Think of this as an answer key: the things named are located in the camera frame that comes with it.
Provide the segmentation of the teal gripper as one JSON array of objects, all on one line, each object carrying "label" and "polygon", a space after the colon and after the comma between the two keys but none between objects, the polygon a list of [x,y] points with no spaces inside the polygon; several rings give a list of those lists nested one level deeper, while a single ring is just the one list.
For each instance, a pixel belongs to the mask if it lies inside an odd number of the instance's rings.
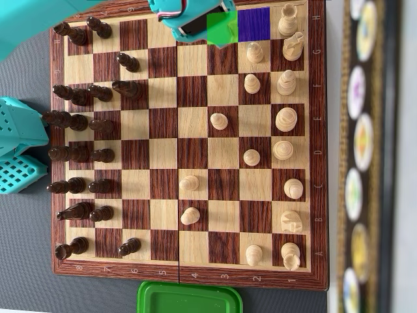
[{"label": "teal gripper", "polygon": [[237,42],[237,12],[222,12],[221,1],[149,1],[149,6],[178,42],[207,40],[219,49]]}]

